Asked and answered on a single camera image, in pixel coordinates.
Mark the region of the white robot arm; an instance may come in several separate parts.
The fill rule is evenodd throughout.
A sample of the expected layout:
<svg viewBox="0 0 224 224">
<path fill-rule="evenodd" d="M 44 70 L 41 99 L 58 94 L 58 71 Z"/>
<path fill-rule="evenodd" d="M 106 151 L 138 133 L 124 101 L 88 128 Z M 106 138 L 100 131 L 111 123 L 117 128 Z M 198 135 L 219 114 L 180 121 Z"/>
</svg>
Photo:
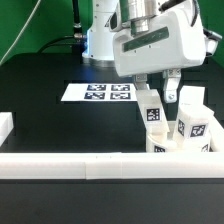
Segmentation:
<svg viewBox="0 0 224 224">
<path fill-rule="evenodd" d="M 86 63 L 114 67 L 146 90 L 149 74 L 163 74 L 167 103 L 177 100 L 181 70 L 206 57 L 197 0 L 93 0 Z"/>
</svg>

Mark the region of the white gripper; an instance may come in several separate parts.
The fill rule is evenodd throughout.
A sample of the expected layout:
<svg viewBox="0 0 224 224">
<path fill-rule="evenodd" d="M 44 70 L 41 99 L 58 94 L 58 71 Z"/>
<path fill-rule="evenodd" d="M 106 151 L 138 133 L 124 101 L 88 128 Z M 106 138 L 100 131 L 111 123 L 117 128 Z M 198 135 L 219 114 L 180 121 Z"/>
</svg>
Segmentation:
<svg viewBox="0 0 224 224">
<path fill-rule="evenodd" d="M 147 75 L 163 72 L 164 101 L 175 103 L 182 68 L 206 57 L 196 1 L 120 1 L 111 17 L 116 72 L 148 90 Z"/>
</svg>

